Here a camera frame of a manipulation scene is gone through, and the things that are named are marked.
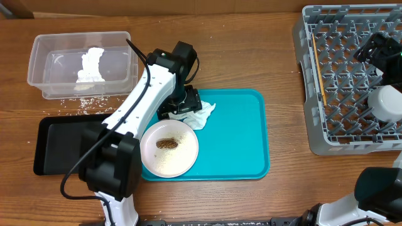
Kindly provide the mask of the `white tissue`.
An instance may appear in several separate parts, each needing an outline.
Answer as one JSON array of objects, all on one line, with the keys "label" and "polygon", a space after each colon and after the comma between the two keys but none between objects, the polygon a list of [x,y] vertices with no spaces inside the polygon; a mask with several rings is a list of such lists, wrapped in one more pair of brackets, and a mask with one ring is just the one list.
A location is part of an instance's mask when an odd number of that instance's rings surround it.
[{"label": "white tissue", "polygon": [[205,101],[201,101],[201,104],[202,109],[196,112],[191,111],[184,114],[169,113],[168,116],[170,119],[182,121],[194,131],[202,130],[207,123],[207,119],[215,109],[216,104],[211,105],[209,102]]},{"label": "white tissue", "polygon": [[77,73],[77,83],[105,82],[99,71],[99,62],[103,53],[103,48],[92,47],[82,55],[82,69]]}]

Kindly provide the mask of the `grey shallow bowl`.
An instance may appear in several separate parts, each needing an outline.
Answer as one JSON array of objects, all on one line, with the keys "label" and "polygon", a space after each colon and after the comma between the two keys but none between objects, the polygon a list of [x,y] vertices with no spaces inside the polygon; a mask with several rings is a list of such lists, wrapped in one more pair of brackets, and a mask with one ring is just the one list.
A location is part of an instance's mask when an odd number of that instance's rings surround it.
[{"label": "grey shallow bowl", "polygon": [[401,120],[401,92],[391,85],[373,90],[367,100],[372,107],[372,114],[383,122],[398,122]]}]

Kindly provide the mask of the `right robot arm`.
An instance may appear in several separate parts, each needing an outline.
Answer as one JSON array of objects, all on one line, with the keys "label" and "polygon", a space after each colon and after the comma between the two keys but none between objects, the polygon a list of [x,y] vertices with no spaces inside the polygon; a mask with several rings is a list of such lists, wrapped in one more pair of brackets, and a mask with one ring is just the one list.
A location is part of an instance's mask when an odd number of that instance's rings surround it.
[{"label": "right robot arm", "polygon": [[[354,58],[381,71],[381,86],[367,96],[366,112],[392,126],[401,120],[401,44],[381,33],[373,34]],[[383,225],[401,221],[401,159],[393,167],[368,167],[358,177],[353,194],[333,203],[317,204],[292,225]]]}]

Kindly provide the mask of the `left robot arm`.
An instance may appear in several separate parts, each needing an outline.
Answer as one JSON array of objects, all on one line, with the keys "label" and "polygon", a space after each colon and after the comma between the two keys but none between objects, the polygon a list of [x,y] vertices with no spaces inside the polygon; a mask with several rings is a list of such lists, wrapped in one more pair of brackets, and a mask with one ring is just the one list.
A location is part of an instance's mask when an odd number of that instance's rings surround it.
[{"label": "left robot arm", "polygon": [[128,45],[144,63],[143,77],[122,105],[100,124],[83,131],[79,178],[100,200],[104,225],[138,225],[132,194],[142,173],[141,136],[154,115],[196,112],[202,108],[197,89],[190,85],[193,65],[199,64],[193,46],[179,41],[171,53],[156,49],[148,55]]}]

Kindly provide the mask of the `large white plate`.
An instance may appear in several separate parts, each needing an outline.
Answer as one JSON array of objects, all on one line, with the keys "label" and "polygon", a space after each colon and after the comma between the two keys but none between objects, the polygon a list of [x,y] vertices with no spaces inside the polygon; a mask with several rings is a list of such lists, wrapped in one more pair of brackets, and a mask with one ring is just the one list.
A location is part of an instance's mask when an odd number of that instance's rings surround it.
[{"label": "large white plate", "polygon": [[[156,142],[174,138],[175,149],[159,149]],[[198,157],[198,139],[195,132],[185,123],[164,120],[152,125],[142,136],[141,160],[143,166],[161,178],[174,178],[186,173]]]}]

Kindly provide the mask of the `wooden chopstick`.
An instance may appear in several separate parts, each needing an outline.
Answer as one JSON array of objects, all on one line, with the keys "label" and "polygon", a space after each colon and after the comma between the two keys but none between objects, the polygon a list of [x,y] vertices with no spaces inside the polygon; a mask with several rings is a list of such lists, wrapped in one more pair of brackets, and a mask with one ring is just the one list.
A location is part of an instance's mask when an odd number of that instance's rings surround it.
[{"label": "wooden chopstick", "polygon": [[326,107],[327,99],[325,96],[325,89],[323,86],[322,73],[321,73],[320,64],[319,64],[319,60],[318,60],[317,44],[315,42],[315,36],[313,33],[312,33],[312,43],[313,43],[314,57],[315,57],[315,63],[316,63],[316,68],[317,68],[317,76],[318,76],[318,81],[319,81],[319,85],[320,85],[320,92],[322,95],[322,102],[323,102],[323,106]]}]

